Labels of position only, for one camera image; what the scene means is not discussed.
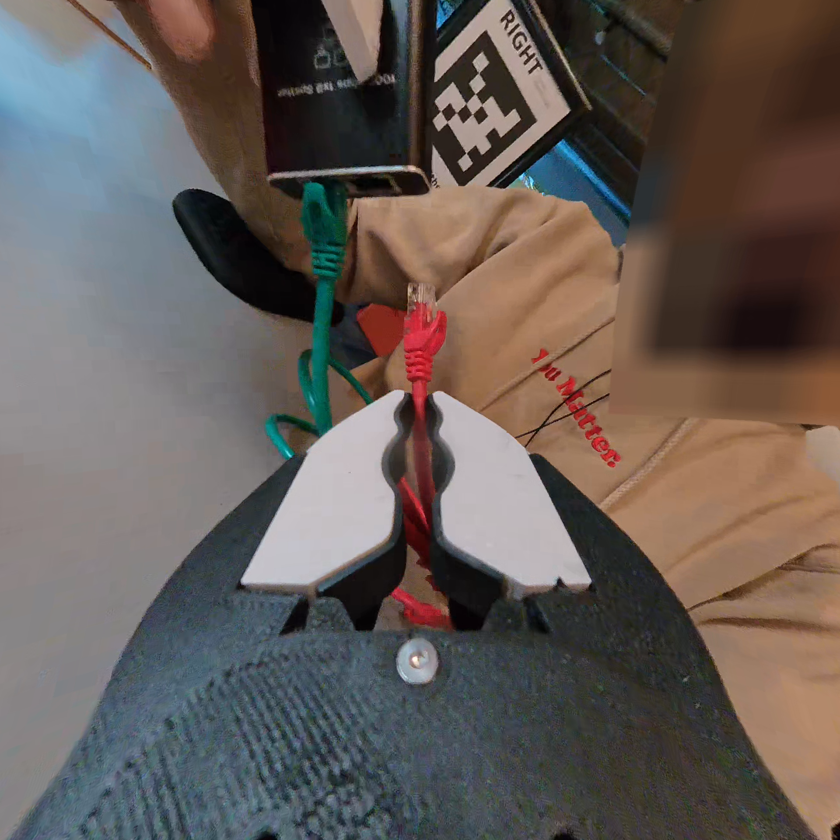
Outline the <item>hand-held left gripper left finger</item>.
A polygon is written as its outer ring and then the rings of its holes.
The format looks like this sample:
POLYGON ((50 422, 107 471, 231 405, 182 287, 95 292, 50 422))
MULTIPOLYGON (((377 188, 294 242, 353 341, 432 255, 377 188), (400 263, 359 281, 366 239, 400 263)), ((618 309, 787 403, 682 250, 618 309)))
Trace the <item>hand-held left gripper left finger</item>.
POLYGON ((303 456, 240 585, 332 598, 372 629, 402 582, 407 541, 400 482, 413 401, 393 391, 349 416, 303 456))

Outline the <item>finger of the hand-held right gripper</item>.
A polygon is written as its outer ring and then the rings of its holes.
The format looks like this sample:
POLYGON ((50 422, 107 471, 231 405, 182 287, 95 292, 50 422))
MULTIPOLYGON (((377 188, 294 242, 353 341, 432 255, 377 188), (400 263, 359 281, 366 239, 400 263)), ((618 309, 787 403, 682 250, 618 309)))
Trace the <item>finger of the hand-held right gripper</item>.
POLYGON ((368 81, 379 65, 383 1, 322 1, 322 5, 357 81, 368 81))

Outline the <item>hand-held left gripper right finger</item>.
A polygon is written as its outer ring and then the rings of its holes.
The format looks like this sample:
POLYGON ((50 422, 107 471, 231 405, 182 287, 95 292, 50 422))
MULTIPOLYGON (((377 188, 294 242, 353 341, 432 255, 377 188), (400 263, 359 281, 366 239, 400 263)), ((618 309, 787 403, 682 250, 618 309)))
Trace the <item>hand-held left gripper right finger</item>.
POLYGON ((513 436, 443 392, 427 399, 427 434, 429 568, 455 629, 481 629, 498 602, 591 587, 536 466, 513 436))

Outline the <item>black ethernet splitter box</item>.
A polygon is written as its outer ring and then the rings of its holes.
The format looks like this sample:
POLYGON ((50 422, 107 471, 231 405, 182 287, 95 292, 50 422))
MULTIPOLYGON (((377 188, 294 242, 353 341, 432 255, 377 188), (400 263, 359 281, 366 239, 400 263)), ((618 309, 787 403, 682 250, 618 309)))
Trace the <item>black ethernet splitter box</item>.
POLYGON ((324 2, 252 2, 270 184, 300 198, 341 182, 351 198, 430 191, 427 137, 436 2, 385 1, 377 65, 355 76, 324 2))

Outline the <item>person's right forearm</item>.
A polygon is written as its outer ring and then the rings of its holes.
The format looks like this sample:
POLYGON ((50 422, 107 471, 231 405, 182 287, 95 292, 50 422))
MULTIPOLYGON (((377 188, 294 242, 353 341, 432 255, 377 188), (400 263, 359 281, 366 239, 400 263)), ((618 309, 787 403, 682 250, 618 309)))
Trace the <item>person's right forearm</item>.
POLYGON ((250 231, 290 270, 312 274, 300 204, 269 186, 262 90, 251 2, 212 2, 216 35, 208 57, 191 62, 163 41, 143 2, 115 2, 197 152, 250 231))

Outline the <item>person's right hand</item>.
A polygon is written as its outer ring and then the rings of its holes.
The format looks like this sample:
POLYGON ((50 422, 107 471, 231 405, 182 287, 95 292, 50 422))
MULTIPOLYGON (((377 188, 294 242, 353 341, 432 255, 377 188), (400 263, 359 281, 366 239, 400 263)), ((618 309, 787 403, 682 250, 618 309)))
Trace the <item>person's right hand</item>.
POLYGON ((174 53, 191 62, 208 57, 216 35, 210 1, 143 1, 154 26, 174 53))

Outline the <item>red plastic crate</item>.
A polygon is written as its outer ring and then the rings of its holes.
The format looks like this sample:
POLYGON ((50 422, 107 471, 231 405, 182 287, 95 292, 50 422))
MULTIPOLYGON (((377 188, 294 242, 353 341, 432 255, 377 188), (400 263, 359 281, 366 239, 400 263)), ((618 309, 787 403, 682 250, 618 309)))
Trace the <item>red plastic crate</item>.
POLYGON ((403 340, 404 310, 381 304, 369 304, 358 310, 355 319, 368 341, 374 355, 384 358, 391 355, 403 340))

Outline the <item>person's beige hoodie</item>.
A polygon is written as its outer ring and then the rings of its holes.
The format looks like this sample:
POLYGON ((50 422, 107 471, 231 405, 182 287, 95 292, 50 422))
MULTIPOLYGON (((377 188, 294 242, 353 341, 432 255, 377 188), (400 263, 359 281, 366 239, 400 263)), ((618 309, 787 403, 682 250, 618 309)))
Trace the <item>person's beige hoodie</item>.
POLYGON ((527 190, 357 202, 342 301, 435 287, 433 386, 546 458, 644 551, 815 833, 838 829, 838 486, 798 426, 614 413, 620 256, 581 203, 527 190))

